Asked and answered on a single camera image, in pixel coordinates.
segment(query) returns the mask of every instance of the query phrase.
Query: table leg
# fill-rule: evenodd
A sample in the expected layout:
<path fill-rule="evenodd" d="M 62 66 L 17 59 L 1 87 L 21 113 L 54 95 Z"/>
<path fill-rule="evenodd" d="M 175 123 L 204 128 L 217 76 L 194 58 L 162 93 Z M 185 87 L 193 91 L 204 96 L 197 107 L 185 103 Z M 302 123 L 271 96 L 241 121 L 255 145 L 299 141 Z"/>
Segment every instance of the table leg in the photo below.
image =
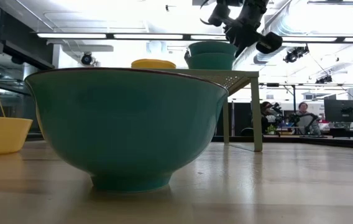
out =
<path fill-rule="evenodd" d="M 262 125 L 259 103 L 258 78 L 251 78 L 252 120 L 254 128 L 254 152 L 262 152 Z"/>
<path fill-rule="evenodd" d="M 227 99 L 223 106 L 223 122 L 224 122 L 224 144 L 229 144 L 229 105 Z"/>

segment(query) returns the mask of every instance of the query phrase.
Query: ceiling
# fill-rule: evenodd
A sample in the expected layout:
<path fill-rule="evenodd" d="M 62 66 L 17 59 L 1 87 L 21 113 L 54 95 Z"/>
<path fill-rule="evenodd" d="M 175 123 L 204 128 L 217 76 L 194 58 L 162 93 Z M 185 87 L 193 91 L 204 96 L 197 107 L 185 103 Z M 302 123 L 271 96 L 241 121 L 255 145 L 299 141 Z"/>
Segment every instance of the ceiling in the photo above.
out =
<path fill-rule="evenodd" d="M 263 20 L 266 24 L 264 33 L 353 35 L 353 7 L 313 6 L 308 4 L 308 0 L 292 0 L 283 7 L 286 2 L 289 1 L 270 1 Z M 0 7 L 37 32 L 222 34 L 222 28 L 206 26 L 199 21 L 200 17 L 206 19 L 210 15 L 214 4 L 200 10 L 197 3 L 197 0 L 0 0 Z M 231 17 L 236 17 L 239 12 L 239 8 L 232 9 Z M 158 57 L 171 60 L 181 68 L 186 67 L 183 55 L 189 44 L 191 42 L 168 41 L 153 50 L 150 46 L 158 43 L 120 40 L 63 42 L 64 49 L 73 49 L 69 54 L 76 57 L 81 55 L 83 45 L 111 45 L 112 48 L 104 52 L 94 52 L 102 64 L 108 66 L 114 65 L 112 61 L 127 65 L 150 53 L 153 57 L 158 54 Z M 346 80 L 349 78 L 346 74 L 353 71 L 353 45 L 309 44 L 310 54 L 295 63 L 285 63 L 283 58 L 292 47 L 283 47 L 270 55 L 261 55 L 252 47 L 237 60 L 237 68 L 260 70 L 262 82 L 314 83 L 325 74 L 339 75 L 344 79 L 341 81 L 353 82 L 353 79 Z"/>

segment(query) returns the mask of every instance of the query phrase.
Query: bowl base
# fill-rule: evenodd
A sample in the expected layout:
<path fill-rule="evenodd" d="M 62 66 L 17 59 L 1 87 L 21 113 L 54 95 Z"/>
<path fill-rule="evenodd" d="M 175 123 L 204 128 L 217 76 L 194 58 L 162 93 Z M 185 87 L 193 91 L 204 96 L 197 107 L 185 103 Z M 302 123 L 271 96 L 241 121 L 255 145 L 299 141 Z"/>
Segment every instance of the bowl base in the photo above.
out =
<path fill-rule="evenodd" d="M 156 177 L 91 176 L 95 190 L 125 193 L 157 190 L 166 186 L 170 179 L 171 175 Z"/>

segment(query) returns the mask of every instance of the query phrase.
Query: teal bowl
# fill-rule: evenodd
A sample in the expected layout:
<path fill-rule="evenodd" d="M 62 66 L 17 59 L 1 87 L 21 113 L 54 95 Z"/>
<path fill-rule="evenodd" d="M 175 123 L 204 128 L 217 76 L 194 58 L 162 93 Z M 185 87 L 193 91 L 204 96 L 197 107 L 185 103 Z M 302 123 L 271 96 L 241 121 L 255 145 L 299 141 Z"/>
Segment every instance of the teal bowl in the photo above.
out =
<path fill-rule="evenodd" d="M 188 57 L 189 69 L 232 70 L 235 57 L 222 53 L 206 53 Z"/>
<path fill-rule="evenodd" d="M 195 56 L 205 53 L 222 53 L 234 55 L 237 50 L 237 47 L 233 44 L 228 44 L 225 42 L 217 41 L 203 41 L 197 42 L 189 45 L 190 56 Z"/>
<path fill-rule="evenodd" d="M 69 68 L 28 76 L 45 140 L 94 188 L 168 184 L 211 141 L 227 90 L 177 73 Z"/>

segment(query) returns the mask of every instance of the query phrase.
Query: bowl rim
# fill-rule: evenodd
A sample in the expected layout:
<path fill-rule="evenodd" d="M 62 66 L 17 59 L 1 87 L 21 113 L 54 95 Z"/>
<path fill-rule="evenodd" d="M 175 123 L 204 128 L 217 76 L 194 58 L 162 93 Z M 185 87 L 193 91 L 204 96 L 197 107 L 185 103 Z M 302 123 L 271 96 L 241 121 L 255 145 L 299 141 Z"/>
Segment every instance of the bowl rim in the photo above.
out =
<path fill-rule="evenodd" d="M 7 119 L 7 120 L 12 119 L 12 120 L 16 120 L 16 121 L 31 121 L 31 122 L 33 122 L 32 119 L 27 119 L 27 118 L 10 118 L 10 117 L 2 117 L 2 116 L 0 116 L 0 119 Z"/>
<path fill-rule="evenodd" d="M 27 76 L 24 81 L 26 83 L 28 83 L 26 80 L 29 79 L 29 77 L 32 77 L 34 75 L 42 75 L 44 73 L 50 73 L 50 72 L 70 72 L 70 71 L 83 71 L 83 70 L 115 70 L 115 71 L 132 71 L 132 72 L 150 72 L 150 73 L 156 73 L 156 74 L 160 74 L 160 75 L 171 75 L 171 76 L 177 76 L 177 77 L 183 77 L 183 78 L 190 78 L 190 79 L 194 79 L 194 80 L 198 80 L 198 81 L 202 81 L 202 82 L 207 82 L 213 85 L 216 85 L 224 90 L 226 90 L 226 92 L 229 92 L 227 90 L 227 88 L 225 88 L 224 86 L 218 84 L 218 83 L 214 83 L 210 80 L 204 79 L 204 78 L 199 78 L 199 77 L 194 77 L 192 75 L 186 75 L 186 74 L 180 74 L 180 73 L 176 73 L 176 72 L 164 72 L 164 71 L 159 71 L 159 70 L 151 70 L 151 69 L 138 69 L 138 68 L 106 68 L 106 67 L 97 67 L 97 68 L 56 68 L 56 69 L 50 69 L 50 70 L 44 70 L 44 71 L 39 71 L 36 73 L 33 73 L 29 76 Z"/>

